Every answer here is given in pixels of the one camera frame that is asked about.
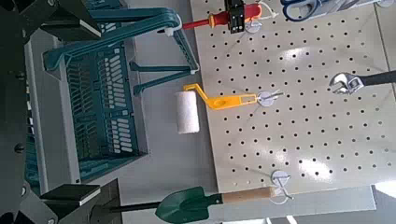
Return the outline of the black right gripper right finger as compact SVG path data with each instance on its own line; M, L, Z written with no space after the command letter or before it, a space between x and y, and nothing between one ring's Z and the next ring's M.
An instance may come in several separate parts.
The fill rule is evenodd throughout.
M111 212L120 205L119 181L103 186L63 184L40 196L58 217L56 224L122 224L121 212Z

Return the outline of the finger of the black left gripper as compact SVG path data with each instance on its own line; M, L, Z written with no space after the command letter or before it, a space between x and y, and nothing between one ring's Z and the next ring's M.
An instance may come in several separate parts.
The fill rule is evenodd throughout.
M245 31L245 3L243 0L224 0L227 25L231 34Z

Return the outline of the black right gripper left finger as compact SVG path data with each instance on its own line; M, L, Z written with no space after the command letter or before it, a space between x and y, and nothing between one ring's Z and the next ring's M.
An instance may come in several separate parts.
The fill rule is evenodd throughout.
M21 0L22 28L41 29L56 37L100 37L96 21L81 0Z

